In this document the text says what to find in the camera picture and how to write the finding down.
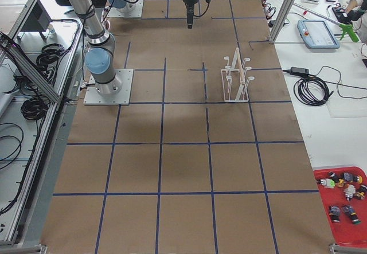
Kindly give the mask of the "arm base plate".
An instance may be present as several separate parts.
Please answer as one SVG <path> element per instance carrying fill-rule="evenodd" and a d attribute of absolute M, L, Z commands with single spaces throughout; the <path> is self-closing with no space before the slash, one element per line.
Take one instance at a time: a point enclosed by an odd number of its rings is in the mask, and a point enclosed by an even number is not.
<path fill-rule="evenodd" d="M 141 18 L 144 0 L 108 0 L 107 17 Z"/>
<path fill-rule="evenodd" d="M 84 105 L 129 105 L 133 69 L 115 69 L 115 78 L 109 84 L 99 84 L 91 75 L 87 87 Z"/>

